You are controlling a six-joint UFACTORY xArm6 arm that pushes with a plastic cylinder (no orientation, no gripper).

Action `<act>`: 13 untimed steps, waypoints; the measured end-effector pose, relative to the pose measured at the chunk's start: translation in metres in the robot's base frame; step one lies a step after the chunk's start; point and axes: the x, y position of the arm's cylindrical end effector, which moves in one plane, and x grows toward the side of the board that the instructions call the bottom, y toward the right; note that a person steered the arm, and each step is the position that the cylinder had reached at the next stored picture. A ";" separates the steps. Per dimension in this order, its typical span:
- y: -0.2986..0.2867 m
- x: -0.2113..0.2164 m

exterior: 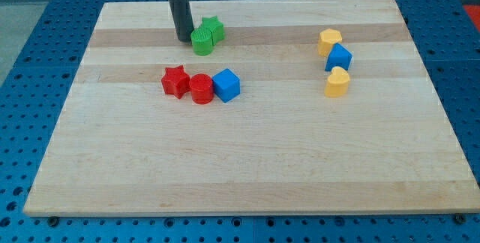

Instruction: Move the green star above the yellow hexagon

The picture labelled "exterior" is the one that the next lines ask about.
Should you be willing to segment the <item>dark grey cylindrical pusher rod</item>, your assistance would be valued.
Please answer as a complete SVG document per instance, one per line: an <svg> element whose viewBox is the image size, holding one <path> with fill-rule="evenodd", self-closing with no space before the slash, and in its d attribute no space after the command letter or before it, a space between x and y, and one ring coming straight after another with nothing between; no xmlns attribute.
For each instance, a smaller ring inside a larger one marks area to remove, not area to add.
<svg viewBox="0 0 480 243"><path fill-rule="evenodd" d="M194 23L189 0L168 0L177 38L184 43L191 42Z"/></svg>

